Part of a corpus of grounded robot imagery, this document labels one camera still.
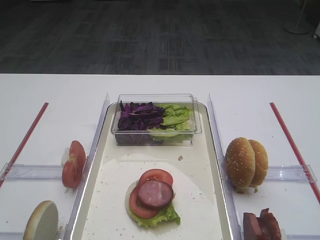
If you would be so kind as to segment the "clear acrylic divider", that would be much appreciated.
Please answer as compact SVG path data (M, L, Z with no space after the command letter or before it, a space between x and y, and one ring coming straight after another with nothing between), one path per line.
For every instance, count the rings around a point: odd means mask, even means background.
M82 173L82 178L81 178L79 187L77 189L77 193L75 196L75 200L74 200L74 204L73 204L73 207L71 210L69 221L64 229L64 234L60 238L61 240L71 240L73 237L73 234L75 232L76 221L77 221L77 218L80 214L81 204L82 204L83 198L84 198L84 192L87 187L88 179L89 179L91 168L92 168L92 165L94 162L94 157L96 155L97 147L99 144L99 140L100 140L103 126L104 126L105 117L106 117L106 113L107 113L107 109L108 109L109 104L110 104L109 94L106 93L104 103L102 106L102 110L101 110L101 114L99 117L99 121L98 121L96 131L94 134L94 138L93 138L93 141L92 141L92 144L90 147L89 155L87 157L87 160L86 160L86 163L85 163L85 166L83 169L83 173Z
M239 215L237 213L233 197L234 189L233 185L230 183L228 179L225 166L225 155L220 130L216 118L215 106L210 94L208 95L207 108L209 111L211 132L214 141L214 148L220 175L220 183L223 191L224 205L227 213L230 236L232 240L242 240L242 228L239 224Z

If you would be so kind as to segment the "right clear acrylic divider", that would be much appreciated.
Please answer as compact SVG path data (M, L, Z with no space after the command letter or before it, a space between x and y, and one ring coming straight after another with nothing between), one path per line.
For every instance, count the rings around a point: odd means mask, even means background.
M211 132L214 141L214 148L220 175L220 183L223 191L224 205L227 213L230 236L232 240L242 240L242 228L239 224L239 215L237 213L233 197L234 189L233 185L230 183L228 179L225 166L225 155L220 130L216 118L215 106L210 94L208 95L207 108L209 111Z

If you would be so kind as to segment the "upright tomato slice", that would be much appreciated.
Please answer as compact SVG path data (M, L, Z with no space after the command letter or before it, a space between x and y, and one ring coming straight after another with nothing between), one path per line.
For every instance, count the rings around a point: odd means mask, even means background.
M66 188L76 189L80 184L84 166L86 163L86 153L82 144L73 140L69 148L68 160L62 170L62 184Z

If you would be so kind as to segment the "purple cabbage pile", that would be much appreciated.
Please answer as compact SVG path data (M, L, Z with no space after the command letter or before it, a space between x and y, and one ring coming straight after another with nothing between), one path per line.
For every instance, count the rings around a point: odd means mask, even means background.
M146 131L153 128L161 128L164 123L165 108L149 103L126 103L122 101L120 106L120 118L117 129L119 131Z

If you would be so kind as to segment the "right red strip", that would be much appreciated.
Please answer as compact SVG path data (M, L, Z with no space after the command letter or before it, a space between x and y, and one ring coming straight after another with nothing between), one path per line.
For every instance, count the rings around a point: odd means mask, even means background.
M283 130L283 132L284 132L284 134L285 134L285 136L286 136L286 138L287 138L287 140L288 140L288 142L289 142L289 144L290 144L290 146L291 146L291 148L292 148L292 150L293 150L293 152L295 154L295 157L297 158L299 164L302 166L302 169L303 169L303 171L304 171L304 173L305 173L305 175L306 175L306 177L308 179L309 185L310 185L310 187L311 187L311 189L312 189L317 201L320 202L320 190L317 187L316 177L313 175L312 169L310 167L308 167L308 165L306 164L305 160L303 159L303 157L302 157L302 155L301 155L301 153L300 153L300 151L299 151L299 149L298 149L293 137L291 136L290 131L288 130L288 128L287 128L287 126L286 126L286 124L285 124L280 112L278 111L275 103L274 102L270 102L269 105L270 105L270 107L271 107L271 109L272 109L272 111L273 111L273 113L274 113L279 125L281 126L281 128L282 128L282 130Z

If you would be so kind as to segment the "left lower clear holder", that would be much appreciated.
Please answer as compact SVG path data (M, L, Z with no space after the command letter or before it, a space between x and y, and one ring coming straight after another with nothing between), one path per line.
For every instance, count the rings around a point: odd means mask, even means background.
M23 232L0 232L0 240L23 240Z

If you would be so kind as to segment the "upright sausage slice left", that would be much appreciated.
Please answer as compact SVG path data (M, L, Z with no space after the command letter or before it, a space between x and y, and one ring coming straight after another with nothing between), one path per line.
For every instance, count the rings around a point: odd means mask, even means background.
M253 213L243 213L243 234L245 240L259 240L262 232L257 220Z

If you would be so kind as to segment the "right upper clear holder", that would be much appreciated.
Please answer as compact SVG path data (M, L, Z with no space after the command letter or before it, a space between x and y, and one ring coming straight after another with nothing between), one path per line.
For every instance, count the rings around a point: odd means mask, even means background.
M265 182L316 183L310 165L269 166Z

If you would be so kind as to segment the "left red strip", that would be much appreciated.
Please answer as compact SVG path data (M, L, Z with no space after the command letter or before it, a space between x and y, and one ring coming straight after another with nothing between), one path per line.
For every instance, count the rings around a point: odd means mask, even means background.
M7 163L7 165L3 168L3 173L0 174L0 186L2 187L3 183L5 182L5 178L10 172L11 168L14 166L16 160L18 159L19 155L21 154L23 148L25 147L27 141L29 140L31 134L33 133L34 129L36 128L37 124L39 123L40 119L42 118L44 112L46 111L49 103L45 102L41 107L40 111L38 112L36 118L32 122L31 126L29 127L27 133L25 134L24 138L20 142L18 148L16 149L14 155L12 156L11 160Z

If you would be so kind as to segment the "clear holder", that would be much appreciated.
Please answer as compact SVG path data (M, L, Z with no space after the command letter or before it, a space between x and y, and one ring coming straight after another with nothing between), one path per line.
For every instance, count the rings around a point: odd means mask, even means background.
M269 166L265 182L316 183L310 165Z
M6 163L0 171L1 181L50 181L62 179L61 165L28 165Z
M281 229L283 240L320 240L320 235L312 234L288 234L284 229Z
M23 240L23 232L0 232L0 240Z

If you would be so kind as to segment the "red strip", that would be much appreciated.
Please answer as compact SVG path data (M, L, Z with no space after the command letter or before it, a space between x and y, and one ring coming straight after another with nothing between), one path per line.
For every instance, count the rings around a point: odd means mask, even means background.
M317 201L320 202L320 190L317 187L316 177L313 175L312 169L310 167L308 167L308 165L306 164L305 160L303 159L303 157L302 157L302 155L301 155L301 153L300 153L300 151L299 151L299 149L298 149L293 137L291 136L290 131L288 130L288 128L287 128L287 126L286 126L286 124L285 124L280 112L278 111L275 103L274 102L270 102L269 105L270 105L270 107L271 107L271 109L272 109L272 111L273 111L273 113L274 113L279 125L281 126L281 128L282 128L282 130L283 130L283 132L284 132L284 134L285 134L285 136L286 136L286 138L287 138L287 140L288 140L288 142L289 142L289 144L290 144L290 146L291 146L291 148L292 148L292 150L293 150L293 152L295 154L295 157L297 158L299 164L302 166L302 169L303 169L303 171L304 171L304 173L305 173L305 175L306 175L306 177L308 179L309 185L310 185L310 187L311 187L311 189L312 189Z
M42 118L44 112L46 111L49 103L45 102L41 107L40 111L38 112L36 118L32 122L31 126L29 127L27 133L25 134L24 138L20 142L18 148L16 149L14 155L12 156L11 160L7 163L7 165L3 168L3 173L0 174L0 186L2 187L3 183L5 182L5 178L10 172L11 168L14 166L16 160L18 159L19 155L21 154L23 148L25 147L27 141L29 140L31 134L33 133L34 129L36 128L37 124L39 123L40 119Z

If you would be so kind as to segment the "white stand base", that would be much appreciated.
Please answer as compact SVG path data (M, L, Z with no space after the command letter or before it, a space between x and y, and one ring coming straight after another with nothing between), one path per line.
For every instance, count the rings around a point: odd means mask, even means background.
M307 2L308 2L307 0L304 0L302 2L302 5L299 11L299 16L297 18L296 23L289 22L289 23L285 23L282 26L282 29L285 32L293 35L307 35L311 33L312 31L311 27L308 25L308 23L305 20L303 20L304 10L307 5Z

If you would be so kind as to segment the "upright bun bottom half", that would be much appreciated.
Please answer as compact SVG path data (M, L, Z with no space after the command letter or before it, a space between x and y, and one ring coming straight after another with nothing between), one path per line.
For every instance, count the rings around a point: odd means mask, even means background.
M42 201L32 212L25 227L24 240L55 240L59 214L51 200Z

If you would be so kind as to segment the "green lettuce in container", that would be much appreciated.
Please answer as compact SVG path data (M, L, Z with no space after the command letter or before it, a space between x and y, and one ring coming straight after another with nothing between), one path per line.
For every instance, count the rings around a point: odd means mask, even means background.
M173 103L161 103L157 107L165 108L164 123L161 128L153 128L151 138L154 141L183 142L190 141L192 134L177 133L194 130L191 110L186 106Z

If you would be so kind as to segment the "left upper clear holder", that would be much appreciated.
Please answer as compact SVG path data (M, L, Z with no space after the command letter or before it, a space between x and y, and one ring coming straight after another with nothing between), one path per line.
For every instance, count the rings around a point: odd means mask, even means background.
M61 165L28 165L6 163L0 171L1 181L50 181L62 179Z

